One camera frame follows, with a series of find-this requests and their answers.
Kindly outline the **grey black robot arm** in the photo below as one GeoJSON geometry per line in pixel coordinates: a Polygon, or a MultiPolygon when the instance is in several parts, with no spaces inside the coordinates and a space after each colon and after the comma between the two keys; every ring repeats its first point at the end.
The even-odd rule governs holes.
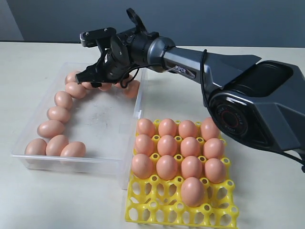
{"type": "Polygon", "coordinates": [[[178,73],[201,85],[204,106],[235,141],[270,152],[305,150],[305,78],[296,65],[178,48],[157,32],[133,29],[84,32],[80,40],[101,56],[76,75],[79,83],[119,83],[137,68],[178,73]]]}

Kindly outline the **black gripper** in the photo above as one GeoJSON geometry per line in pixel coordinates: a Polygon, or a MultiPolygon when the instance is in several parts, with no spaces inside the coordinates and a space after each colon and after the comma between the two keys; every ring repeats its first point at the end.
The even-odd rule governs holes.
{"type": "Polygon", "coordinates": [[[118,83],[131,67],[120,63],[112,51],[105,51],[95,65],[87,66],[75,75],[75,79],[78,84],[91,83],[93,88],[99,88],[102,83],[118,83]]]}

